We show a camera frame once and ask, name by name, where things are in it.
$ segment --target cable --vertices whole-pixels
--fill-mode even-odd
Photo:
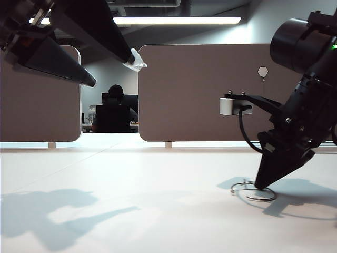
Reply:
[[[263,154],[263,151],[262,149],[259,149],[258,147],[256,147],[251,141],[250,139],[248,138],[246,132],[244,131],[244,128],[243,128],[243,122],[242,122],[242,112],[247,110],[247,109],[250,109],[251,106],[250,105],[246,105],[246,106],[243,106],[240,108],[239,110],[239,124],[240,124],[240,130],[241,130],[241,133],[242,133],[242,136],[244,138],[244,140],[248,143],[248,145],[254,149],[255,151],[257,151],[258,153],[261,153]]]
[[[333,125],[333,127],[331,128],[331,137],[332,137],[332,141],[333,143],[335,143],[335,145],[337,145],[337,135],[336,135],[336,131],[335,131],[335,128],[336,128],[336,125]]]

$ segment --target ceiling light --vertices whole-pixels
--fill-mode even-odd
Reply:
[[[49,24],[50,24],[49,18],[48,18],[48,17],[45,17],[44,19],[42,19],[41,24],[43,24],[43,25],[49,25]]]
[[[114,17],[117,25],[228,25],[240,17]]]

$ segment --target desk divider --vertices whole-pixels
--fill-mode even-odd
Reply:
[[[80,53],[62,46],[80,62]],[[80,86],[31,69],[16,72],[0,57],[2,142],[74,141],[81,134]]]
[[[237,116],[219,114],[219,98],[261,95],[285,103],[301,75],[274,63],[269,44],[148,45],[138,75],[140,135],[146,141],[243,141]],[[268,74],[263,82],[260,67]],[[270,115],[244,115],[251,138],[269,130]]]

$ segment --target black office chair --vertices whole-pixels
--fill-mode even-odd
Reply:
[[[98,105],[96,133],[130,133],[130,107],[127,105]]]

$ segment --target partition panel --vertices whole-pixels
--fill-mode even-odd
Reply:
[[[146,141],[241,141],[237,116],[219,114],[228,90],[281,103],[301,78],[274,63],[269,44],[147,45],[138,75],[140,135]],[[260,67],[268,74],[263,81]],[[244,116],[248,136],[268,130],[270,115],[254,106]]]

